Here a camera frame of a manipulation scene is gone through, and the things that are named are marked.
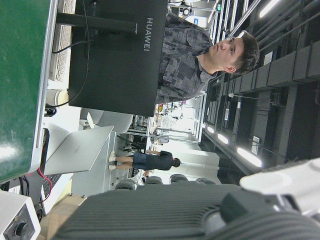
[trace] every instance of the black t-shirt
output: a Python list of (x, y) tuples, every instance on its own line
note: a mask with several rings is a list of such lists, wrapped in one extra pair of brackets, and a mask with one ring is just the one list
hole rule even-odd
[(172, 166), (174, 158), (168, 151), (161, 151), (160, 155), (146, 155), (146, 169), (145, 170), (169, 170)]

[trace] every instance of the patterned shirt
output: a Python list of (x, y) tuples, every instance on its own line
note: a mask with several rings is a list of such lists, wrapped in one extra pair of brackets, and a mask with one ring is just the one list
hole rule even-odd
[(197, 56), (212, 46), (208, 32), (173, 13), (166, 19), (156, 103), (194, 98), (207, 87), (210, 75)]

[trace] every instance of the keyboard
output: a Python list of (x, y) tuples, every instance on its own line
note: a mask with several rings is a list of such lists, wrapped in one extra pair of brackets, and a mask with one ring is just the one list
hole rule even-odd
[[(46, 175), (46, 177), (51, 181), (52, 188), (56, 185), (58, 180), (60, 179), (62, 174), (52, 174), (52, 175)], [(50, 193), (50, 183), (46, 179), (43, 179), (42, 182), (44, 196), (47, 197)]]
[[(59, 13), (74, 14), (76, 0), (59, 0), (57, 11)], [(54, 29), (52, 51), (56, 52), (71, 44), (71, 26), (56, 24)], [(68, 51), (51, 55), (49, 79), (52, 81), (64, 82)]]

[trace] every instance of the computer monitor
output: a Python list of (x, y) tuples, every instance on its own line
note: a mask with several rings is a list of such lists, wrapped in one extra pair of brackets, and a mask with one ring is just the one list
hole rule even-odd
[[(76, 4), (76, 15), (84, 15), (81, 3)], [(69, 105), (154, 115), (167, 4), (167, 0), (84, 1), (87, 16), (137, 23), (137, 33), (94, 28), (89, 22), (87, 79), (84, 84), (88, 44), (78, 44), (71, 49), (69, 99), (80, 94)], [(85, 40), (87, 34), (85, 27), (73, 27), (72, 43)]]

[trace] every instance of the collar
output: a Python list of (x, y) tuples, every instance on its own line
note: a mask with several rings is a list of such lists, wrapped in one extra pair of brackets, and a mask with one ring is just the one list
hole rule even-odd
[(212, 79), (214, 79), (216, 76), (217, 76), (217, 73), (218, 72), (215, 72), (214, 74), (209, 74), (200, 64), (200, 62), (198, 61), (198, 66), (199, 66), (199, 69), (201, 71), (201, 74), (200, 74), (200, 79), (202, 82), (208, 82)]

